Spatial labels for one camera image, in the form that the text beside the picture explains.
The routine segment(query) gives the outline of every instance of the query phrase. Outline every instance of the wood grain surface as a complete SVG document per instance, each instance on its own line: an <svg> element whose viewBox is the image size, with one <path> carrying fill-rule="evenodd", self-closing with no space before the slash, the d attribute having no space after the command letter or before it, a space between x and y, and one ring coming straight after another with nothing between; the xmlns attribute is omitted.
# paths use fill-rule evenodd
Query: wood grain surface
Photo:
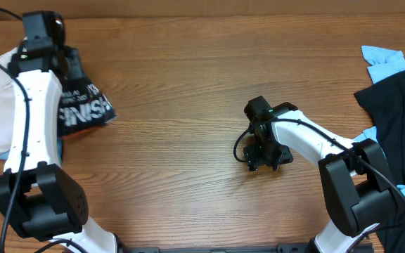
<svg viewBox="0 0 405 253"><path fill-rule="evenodd" d="M329 220L319 171L293 153L278 172L249 173L232 155L248 126L243 108L259 95L271 105L288 101L353 138L372 126L353 97L371 85L361 45L405 55L405 14L66 25L67 43L118 118L66 141L63 169L85 189L90 215L131 247L307 242ZM0 55L22 38L21 23L1 21ZM383 251L375 235L371 241ZM10 230L6 245L33 252L42 244Z"/></svg>
<svg viewBox="0 0 405 253"><path fill-rule="evenodd" d="M51 10L66 18L334 13L405 13L405 0L0 0L17 14Z"/></svg>

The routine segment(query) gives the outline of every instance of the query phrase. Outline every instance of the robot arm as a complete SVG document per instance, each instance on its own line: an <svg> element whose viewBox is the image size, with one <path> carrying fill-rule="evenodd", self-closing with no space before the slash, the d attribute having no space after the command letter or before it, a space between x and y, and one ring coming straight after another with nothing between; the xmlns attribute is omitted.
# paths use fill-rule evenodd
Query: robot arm
<svg viewBox="0 0 405 253"><path fill-rule="evenodd" d="M349 148L393 181L383 152L376 142L367 139L355 143L313 123L294 105L283 103L271 108L262 96L249 101L245 114L255 135L255 142L243 149L250 170L256 170L263 164L277 170L278 165L292 162L289 148L319 167L331 221L312 238L306 252L346 252L361 239L362 234L394 215L397 207L401 206L389 184L376 178L373 173L366 173L347 152L303 122ZM356 174L367 174L367 180L354 185L351 177Z"/></svg>
<svg viewBox="0 0 405 253"><path fill-rule="evenodd" d="M8 68L25 88L30 103L27 157L22 168L20 192L9 223L22 238L55 242L72 240L86 252L123 253L117 236L103 230L90 216L82 187L61 168L57 151L58 105L62 85L82 76L78 52L64 46L62 18L54 12L23 15L27 39L25 52L13 55ZM25 98L17 85L15 117L10 155L0 176L0 212L7 211L25 129ZM28 195L33 187L41 193ZM62 244L72 252L81 252Z"/></svg>

